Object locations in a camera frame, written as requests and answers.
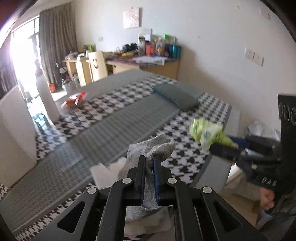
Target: human hand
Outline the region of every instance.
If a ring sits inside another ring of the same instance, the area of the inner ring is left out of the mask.
[[[260,188],[260,204],[263,210],[267,211],[274,207],[274,192],[270,189]]]

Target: triangular cutout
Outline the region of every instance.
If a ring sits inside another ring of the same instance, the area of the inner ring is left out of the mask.
[[[76,207],[58,222],[57,227],[69,233],[74,233],[84,207],[85,202],[78,203]]]
[[[232,216],[219,202],[215,201],[214,206],[221,220],[225,232],[230,232],[241,226],[241,223]]]

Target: person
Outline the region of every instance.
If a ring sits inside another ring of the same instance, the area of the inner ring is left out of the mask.
[[[269,215],[265,211],[274,207],[274,192],[260,188],[260,205],[256,228],[269,241],[296,240],[296,191],[285,196],[278,212]]]

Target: orange object on floor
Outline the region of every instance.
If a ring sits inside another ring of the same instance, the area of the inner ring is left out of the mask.
[[[52,93],[56,92],[54,84],[50,84],[49,89],[50,89],[50,92],[52,92]]]

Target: smiley face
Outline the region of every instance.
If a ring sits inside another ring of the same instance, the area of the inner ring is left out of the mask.
[[[96,63],[96,59],[93,59],[93,62]],[[94,64],[94,67],[97,69],[99,66]]]

